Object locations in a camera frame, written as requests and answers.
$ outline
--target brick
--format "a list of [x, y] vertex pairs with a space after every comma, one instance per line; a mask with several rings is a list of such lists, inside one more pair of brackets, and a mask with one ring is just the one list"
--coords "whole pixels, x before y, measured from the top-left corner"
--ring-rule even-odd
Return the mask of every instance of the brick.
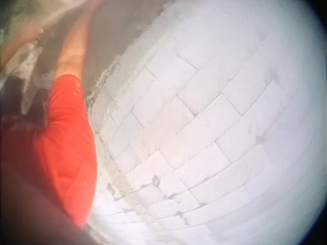
[[165, 33], [164, 38], [158, 42], [160, 48], [154, 58], [147, 64], [147, 68], [159, 77], [174, 62], [180, 51], [194, 40], [199, 31], [209, 24], [214, 15], [208, 15], [207, 10], [198, 8], [191, 16], [181, 18], [178, 25], [171, 31]]
[[194, 74], [195, 69], [180, 58], [171, 64], [165, 73], [151, 85], [149, 91], [133, 110], [143, 127], [147, 126], [165, 103], [170, 101]]
[[231, 163], [243, 157], [256, 144], [256, 135], [250, 131], [250, 117], [245, 114], [217, 141], [217, 145]]
[[202, 238], [209, 236], [210, 230], [206, 226], [201, 225], [172, 231], [171, 233], [177, 239], [185, 240], [190, 238]]
[[129, 223], [130, 220], [128, 219], [125, 213], [117, 213], [113, 215], [106, 215], [99, 219], [100, 222], [104, 223]]
[[298, 134], [297, 137], [304, 139], [298, 142], [298, 147], [301, 143], [305, 144], [310, 140], [312, 132], [315, 128], [321, 127], [324, 120], [321, 105], [319, 97], [308, 93], [305, 88], [300, 90], [300, 93], [295, 96], [265, 134], [267, 140], [263, 145], [271, 159], [278, 157], [280, 150], [287, 147], [290, 141], [295, 143], [296, 134]]
[[213, 202], [242, 187], [268, 166], [269, 159], [262, 146], [255, 146], [232, 166], [193, 188], [191, 192], [202, 203]]
[[135, 152], [130, 146], [128, 146], [124, 152], [115, 161], [117, 168], [124, 174], [127, 175], [140, 163]]
[[102, 127], [99, 134], [104, 140], [110, 139], [117, 129], [116, 124], [114, 123], [112, 117], [110, 116], [109, 111], [107, 111], [103, 117]]
[[186, 186], [192, 188], [205, 179], [224, 170], [229, 165], [230, 163], [226, 156], [216, 144], [212, 144], [185, 163], [177, 171]]
[[172, 168], [162, 154], [156, 152], [130, 172], [126, 179], [133, 190], [139, 190], [142, 186], [151, 184], [154, 176], [162, 178], [171, 171]]
[[254, 53], [235, 78], [224, 88], [237, 110], [243, 114], [266, 87], [267, 73], [258, 53]]
[[190, 226], [205, 224], [237, 211], [251, 202], [251, 197], [244, 188], [236, 190], [218, 201], [184, 214]]
[[212, 144], [239, 117], [226, 98], [219, 96], [160, 151], [173, 168], [178, 168]]
[[227, 73], [228, 81], [231, 81], [248, 62], [253, 50], [248, 50], [234, 41], [225, 40], [215, 53], [222, 60], [221, 66]]
[[[268, 141], [264, 143], [263, 146], [273, 164], [246, 184], [246, 189], [252, 197], [257, 197], [266, 191], [274, 185], [281, 176], [287, 176], [290, 171], [296, 173], [292, 170], [292, 168], [294, 168], [292, 166], [295, 166], [294, 164], [298, 164], [298, 169], [301, 169], [305, 167], [306, 163], [313, 162], [313, 159], [308, 159], [308, 157], [314, 155], [309, 153], [319, 149], [319, 147], [323, 145], [322, 141], [324, 140], [318, 137], [321, 136], [319, 131], [321, 132], [322, 130], [322, 126], [317, 125], [319, 120], [311, 120], [313, 117], [318, 118], [319, 115], [316, 114], [315, 107], [311, 107], [309, 110], [309, 113], [305, 115], [300, 125], [297, 126], [296, 133], [292, 130], [292, 135], [287, 135], [287, 137], [284, 138], [285, 129], [290, 128], [291, 125], [284, 125], [285, 128], [276, 126], [269, 132], [269, 135], [272, 135], [273, 138], [268, 138]], [[287, 120], [285, 122], [291, 124], [292, 120]]]
[[217, 46], [221, 45], [221, 39], [211, 26], [203, 26], [191, 43], [185, 47], [180, 56], [195, 68], [200, 69], [209, 60]]
[[193, 114], [178, 98], [168, 102], [142, 133], [143, 145], [149, 154], [152, 155], [193, 118]]
[[105, 206], [96, 209], [97, 216], [105, 216], [111, 215], [116, 213], [122, 213], [123, 210], [120, 205], [116, 202], [109, 203]]
[[274, 183], [272, 188], [276, 194], [284, 194], [294, 188], [299, 181], [303, 181], [303, 178], [314, 179], [316, 182], [321, 180], [317, 177], [319, 176], [319, 172], [323, 170], [321, 166], [325, 163], [325, 146], [322, 143], [324, 140], [314, 137], [310, 146], [302, 152], [301, 156], [292, 164], [286, 173]]
[[177, 212], [187, 212], [197, 207], [199, 207], [199, 203], [187, 191], [171, 199], [151, 205], [149, 213], [156, 218], [164, 218], [174, 216]]
[[167, 197], [174, 194], [181, 194], [188, 189], [181, 181], [179, 174], [175, 171], [160, 179], [159, 188]]
[[149, 157], [149, 151], [144, 147], [141, 135], [137, 136], [137, 138], [130, 143], [130, 146], [141, 162], [144, 162]]
[[277, 82], [271, 81], [248, 111], [251, 118], [249, 131], [256, 136], [264, 136], [288, 102], [285, 91]]
[[303, 81], [304, 46], [301, 38], [293, 42], [289, 30], [283, 32], [274, 30], [258, 48], [265, 64], [276, 73], [280, 86], [292, 95]]
[[116, 159], [128, 146], [128, 144], [142, 130], [142, 126], [136, 118], [130, 114], [116, 130], [111, 139], [107, 141], [109, 150], [114, 159]]
[[92, 208], [93, 210], [96, 210], [97, 208], [108, 205], [113, 201], [113, 195], [109, 191], [104, 191], [95, 197]]
[[139, 99], [148, 91], [155, 77], [146, 69], [143, 69], [136, 77], [135, 81], [130, 84], [124, 93], [114, 100], [114, 109], [111, 116], [117, 126], [123, 122], [125, 117], [132, 111]]
[[269, 190], [240, 209], [216, 220], [207, 222], [206, 226], [212, 231], [212, 233], [220, 233], [261, 214], [271, 208], [277, 201], [278, 199], [275, 193], [272, 190]]
[[257, 137], [265, 138], [264, 134], [282, 113], [287, 101], [283, 90], [271, 81], [246, 114], [217, 140], [217, 145], [231, 162], [259, 143]]
[[221, 58], [213, 56], [178, 94], [195, 115], [207, 107], [227, 84], [227, 72], [223, 64]]
[[130, 222], [142, 222], [142, 219], [135, 211], [125, 213]]
[[110, 226], [112, 231], [117, 232], [130, 232], [130, 233], [150, 233], [149, 228], [144, 222], [126, 223], [126, 224], [114, 224]]
[[164, 194], [154, 185], [149, 185], [136, 192], [139, 201], [145, 205], [150, 206], [164, 200]]
[[167, 217], [158, 220], [167, 230], [177, 230], [188, 227], [179, 216]]

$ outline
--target forearm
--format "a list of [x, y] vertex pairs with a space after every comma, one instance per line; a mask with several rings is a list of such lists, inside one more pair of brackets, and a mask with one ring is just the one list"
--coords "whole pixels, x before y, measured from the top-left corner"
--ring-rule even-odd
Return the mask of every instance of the forearm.
[[10, 59], [24, 44], [24, 40], [18, 36], [11, 40], [8, 44], [0, 47], [0, 72], [3, 71]]
[[61, 75], [82, 78], [88, 46], [92, 12], [84, 12], [66, 37], [58, 59], [55, 79]]

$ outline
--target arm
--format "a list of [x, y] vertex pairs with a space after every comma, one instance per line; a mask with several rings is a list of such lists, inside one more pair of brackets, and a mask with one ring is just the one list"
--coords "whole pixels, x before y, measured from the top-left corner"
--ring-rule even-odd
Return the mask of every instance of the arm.
[[66, 37], [57, 63], [55, 79], [62, 75], [74, 75], [82, 79], [88, 46], [88, 32], [92, 16], [103, 0], [89, 0], [82, 16]]
[[14, 54], [26, 43], [32, 42], [40, 33], [40, 24], [37, 22], [29, 23], [16, 37], [9, 43], [0, 47], [0, 72], [6, 67]]

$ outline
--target concrete surface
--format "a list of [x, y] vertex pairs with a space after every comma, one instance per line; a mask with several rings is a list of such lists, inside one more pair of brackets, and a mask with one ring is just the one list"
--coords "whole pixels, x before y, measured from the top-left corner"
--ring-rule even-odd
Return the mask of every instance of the concrete surface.
[[[168, 0], [108, 0], [97, 13], [90, 34], [90, 46], [83, 75], [84, 94], [92, 92], [101, 73], [121, 55], [161, 13]], [[62, 43], [80, 14], [70, 13], [45, 35], [40, 45], [44, 50], [38, 58], [32, 80], [39, 87], [51, 81]]]
[[298, 244], [326, 198], [326, 36], [297, 1], [176, 0], [87, 98], [112, 244]]

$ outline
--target white brick wall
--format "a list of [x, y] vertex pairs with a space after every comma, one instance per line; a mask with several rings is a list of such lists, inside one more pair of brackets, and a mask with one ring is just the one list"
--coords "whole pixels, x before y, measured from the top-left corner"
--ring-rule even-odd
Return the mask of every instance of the white brick wall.
[[145, 94], [143, 99], [136, 104], [133, 113], [145, 127], [169, 102], [176, 93], [192, 78], [196, 70], [184, 60], [177, 58], [158, 78]]
[[115, 107], [111, 115], [116, 125], [119, 126], [123, 122], [138, 100], [148, 91], [154, 79], [146, 69], [143, 69], [135, 81], [126, 89], [124, 95], [115, 99]]
[[110, 241], [297, 244], [308, 230], [326, 197], [325, 37], [293, 4], [176, 0], [119, 58], [89, 110], [91, 223]]
[[168, 162], [164, 159], [162, 154], [157, 151], [130, 172], [126, 176], [126, 179], [133, 190], [138, 190], [142, 186], [151, 184], [153, 177], [157, 176], [158, 178], [162, 178], [171, 171], [172, 168], [169, 166]]
[[267, 79], [260, 54], [254, 53], [236, 77], [228, 83], [223, 93], [243, 114], [265, 89]]
[[106, 141], [112, 156], [117, 158], [141, 130], [142, 126], [134, 115], [129, 114], [113, 136]]
[[212, 144], [180, 167], [178, 173], [186, 186], [192, 188], [229, 165], [228, 159], [217, 145]]
[[156, 218], [164, 218], [174, 216], [177, 212], [187, 212], [198, 207], [197, 200], [189, 191], [186, 191], [171, 199], [151, 205], [149, 212]]
[[192, 189], [202, 203], [210, 203], [240, 188], [269, 166], [263, 147], [257, 145], [225, 171]]
[[193, 114], [178, 98], [168, 102], [143, 130], [141, 138], [149, 154], [152, 155], [160, 146], [190, 123], [193, 118]]
[[227, 81], [224, 61], [215, 55], [205, 63], [178, 96], [197, 115], [221, 92]]
[[244, 188], [242, 188], [222, 197], [218, 201], [187, 212], [184, 217], [188, 220], [190, 226], [205, 224], [209, 221], [230, 214], [251, 201], [249, 194]]
[[213, 143], [239, 117], [225, 97], [219, 96], [160, 150], [170, 165], [177, 168]]

